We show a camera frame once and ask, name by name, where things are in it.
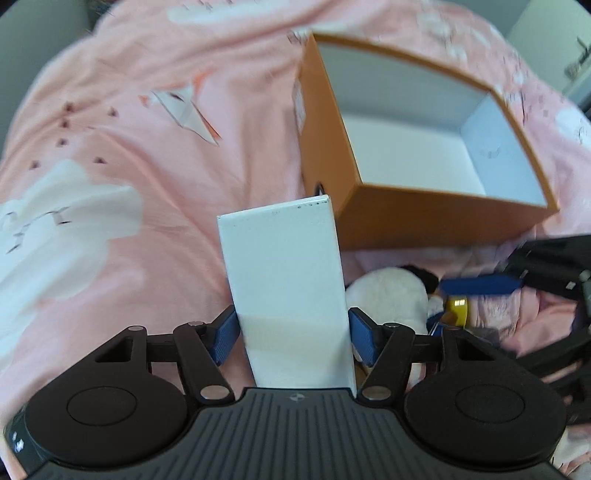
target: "open box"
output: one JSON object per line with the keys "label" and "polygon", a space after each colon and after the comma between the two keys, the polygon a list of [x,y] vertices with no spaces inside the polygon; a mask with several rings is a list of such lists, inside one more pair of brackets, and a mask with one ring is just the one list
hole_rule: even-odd
{"label": "open box", "polygon": [[451,67],[314,34],[294,101],[306,193],[330,195],[341,249],[497,244],[558,211],[503,100]]}

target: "white plush toy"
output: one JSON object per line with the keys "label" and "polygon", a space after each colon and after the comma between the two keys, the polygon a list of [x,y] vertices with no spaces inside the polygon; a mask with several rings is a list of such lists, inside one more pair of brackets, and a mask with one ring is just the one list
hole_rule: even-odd
{"label": "white plush toy", "polygon": [[[375,270],[347,288],[347,308],[359,307],[378,325],[401,323],[419,335],[426,335],[427,319],[443,311],[440,297],[429,298],[438,284],[434,274],[412,265]],[[421,365],[413,364],[409,385],[415,385],[421,377]]]}

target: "pink blanket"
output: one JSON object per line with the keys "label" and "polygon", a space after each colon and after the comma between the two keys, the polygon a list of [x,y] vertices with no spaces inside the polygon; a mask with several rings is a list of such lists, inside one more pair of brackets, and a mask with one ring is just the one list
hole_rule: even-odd
{"label": "pink blanket", "polygon": [[[529,237],[589,231],[589,122],[461,7],[126,0],[46,67],[9,133],[0,166],[0,426],[123,328],[171,332],[230,303],[216,215],[303,194],[291,94],[311,25],[395,44],[494,86],[561,206]],[[408,262],[438,274],[477,270],[514,245],[357,252],[343,255],[343,267],[347,282]],[[476,312],[523,353],[566,336],[573,306],[523,291],[482,299]],[[237,391],[252,385],[241,345],[223,372]],[[576,455],[565,449],[564,471],[586,459],[581,442]],[[1,455],[20,478],[10,447]]]}

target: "paper airplane print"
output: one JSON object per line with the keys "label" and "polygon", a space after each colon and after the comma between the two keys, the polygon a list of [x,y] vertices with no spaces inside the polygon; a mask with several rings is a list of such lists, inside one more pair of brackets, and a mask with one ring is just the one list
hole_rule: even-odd
{"label": "paper airplane print", "polygon": [[193,102],[201,84],[210,73],[211,71],[199,74],[186,84],[154,89],[149,95],[140,95],[139,99],[148,108],[160,103],[180,127],[195,132],[212,145],[218,145],[220,136]]}

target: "yellow object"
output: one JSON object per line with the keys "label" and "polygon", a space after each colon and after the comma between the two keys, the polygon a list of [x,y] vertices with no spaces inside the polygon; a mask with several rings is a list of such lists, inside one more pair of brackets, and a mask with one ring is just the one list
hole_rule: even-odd
{"label": "yellow object", "polygon": [[446,303],[446,310],[457,315],[456,327],[466,327],[468,321],[467,297],[449,297]]}

